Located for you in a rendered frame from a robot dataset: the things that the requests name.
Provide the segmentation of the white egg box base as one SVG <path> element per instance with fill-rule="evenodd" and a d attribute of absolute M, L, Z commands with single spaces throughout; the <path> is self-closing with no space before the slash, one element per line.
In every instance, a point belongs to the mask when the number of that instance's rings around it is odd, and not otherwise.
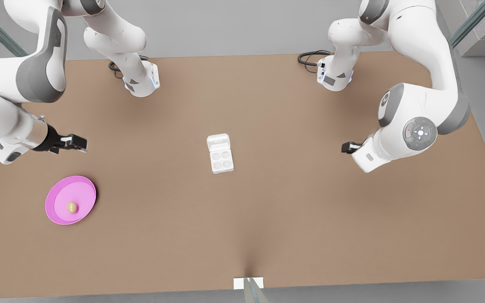
<path fill-rule="evenodd" d="M 234 171 L 231 149 L 210 152 L 211 169 L 214 174 Z"/>

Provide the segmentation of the pink plate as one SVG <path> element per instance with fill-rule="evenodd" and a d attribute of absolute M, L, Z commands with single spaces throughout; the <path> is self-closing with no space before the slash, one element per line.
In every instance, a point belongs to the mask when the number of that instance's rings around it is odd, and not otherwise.
<path fill-rule="evenodd" d="M 87 177 L 75 175 L 58 181 L 48 192 L 45 200 L 45 213 L 54 223 L 69 226 L 84 219 L 96 203 L 96 186 Z M 70 214 L 66 205 L 74 201 L 78 211 Z"/>

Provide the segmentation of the white frame post foot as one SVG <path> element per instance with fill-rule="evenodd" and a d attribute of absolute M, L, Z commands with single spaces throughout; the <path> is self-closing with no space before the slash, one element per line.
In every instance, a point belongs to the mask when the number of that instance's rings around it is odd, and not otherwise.
<path fill-rule="evenodd" d="M 233 289 L 242 290 L 244 289 L 244 281 L 254 280 L 258 288 L 264 288 L 264 278 L 263 277 L 252 277 L 252 278 L 234 278 L 233 279 Z"/>

